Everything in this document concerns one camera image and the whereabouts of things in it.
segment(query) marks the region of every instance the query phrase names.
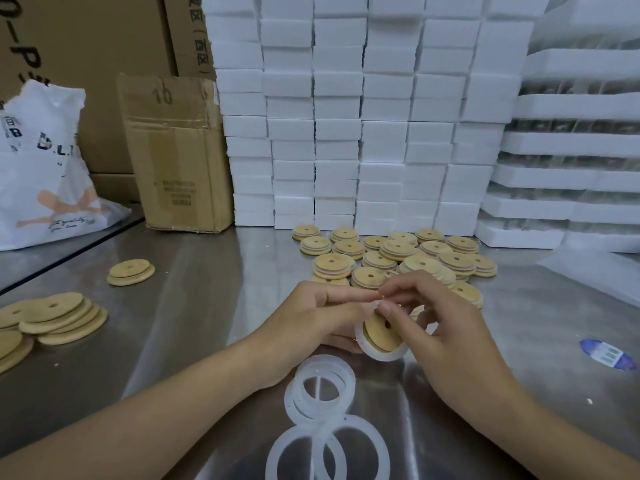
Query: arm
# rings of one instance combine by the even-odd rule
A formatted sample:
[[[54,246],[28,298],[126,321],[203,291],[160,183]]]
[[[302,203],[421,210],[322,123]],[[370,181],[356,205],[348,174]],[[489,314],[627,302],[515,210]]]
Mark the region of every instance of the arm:
[[[541,479],[640,478],[640,464],[537,404],[517,382],[478,309],[424,272],[380,288],[378,310],[411,348],[440,398]],[[428,309],[426,334],[406,310]]]
[[[21,479],[162,478],[226,412],[286,377],[335,330],[368,318],[368,302],[379,297],[301,283],[247,338],[9,455],[0,472]]]

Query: hand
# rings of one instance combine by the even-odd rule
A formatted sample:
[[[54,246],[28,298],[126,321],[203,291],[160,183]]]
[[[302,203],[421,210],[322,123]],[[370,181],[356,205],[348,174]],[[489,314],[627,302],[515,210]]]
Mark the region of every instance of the hand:
[[[522,389],[504,362],[480,311],[424,271],[391,278],[378,311],[411,348],[440,398],[475,426]],[[438,322],[433,335],[406,310],[425,305],[421,318]]]
[[[247,339],[265,350],[269,376],[265,386],[277,384],[321,344],[362,352],[353,326],[375,309],[377,291],[301,282],[283,304]]]

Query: metal table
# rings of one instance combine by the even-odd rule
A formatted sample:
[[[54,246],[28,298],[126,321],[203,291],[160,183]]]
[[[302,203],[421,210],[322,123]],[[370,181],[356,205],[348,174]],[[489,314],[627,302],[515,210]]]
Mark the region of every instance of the metal table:
[[[498,261],[500,274],[475,283],[484,292],[488,325],[517,377],[567,420],[640,458],[640,376],[601,365],[579,346],[580,339],[600,339],[640,358],[638,310],[534,266],[547,251],[483,252]],[[149,259],[156,275],[132,287],[109,287],[110,266],[129,258]],[[289,232],[239,228],[196,235],[138,225],[6,293],[0,306],[77,290],[107,307],[110,319],[75,344],[37,348],[0,376],[0,455],[244,337],[310,277],[310,265]],[[437,398],[410,354],[404,362],[378,363],[324,352],[354,369],[351,412],[384,437],[394,480],[531,477]],[[262,478],[273,442],[292,426],[283,403],[290,380],[230,411],[167,478]],[[350,480],[373,478],[377,463],[368,440],[348,430],[338,437]],[[288,448],[280,478],[308,478],[309,451],[305,441]]]
[[[0,274],[0,294],[20,286],[34,276],[59,265],[69,257],[78,255],[85,249],[106,241],[135,224],[139,224],[144,219],[142,206],[135,204],[132,206],[131,215],[128,218],[108,229],[16,251],[0,252],[0,269],[11,270],[10,273]]]

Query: person's right hand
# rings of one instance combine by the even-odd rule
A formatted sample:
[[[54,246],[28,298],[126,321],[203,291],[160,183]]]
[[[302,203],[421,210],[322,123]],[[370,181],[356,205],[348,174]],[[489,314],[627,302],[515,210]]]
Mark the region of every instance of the person's right hand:
[[[409,345],[440,398],[471,425],[518,400],[523,389],[477,307],[424,271],[395,276],[379,292],[385,300],[378,311]],[[438,322],[433,335],[407,314],[418,305],[427,310],[420,322]]]

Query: small cardboard box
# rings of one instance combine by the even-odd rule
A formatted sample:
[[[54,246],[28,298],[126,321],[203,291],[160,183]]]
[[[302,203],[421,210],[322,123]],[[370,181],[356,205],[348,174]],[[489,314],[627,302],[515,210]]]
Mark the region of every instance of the small cardboard box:
[[[233,222],[215,90],[207,79],[118,79],[127,144],[151,228],[217,233]]]

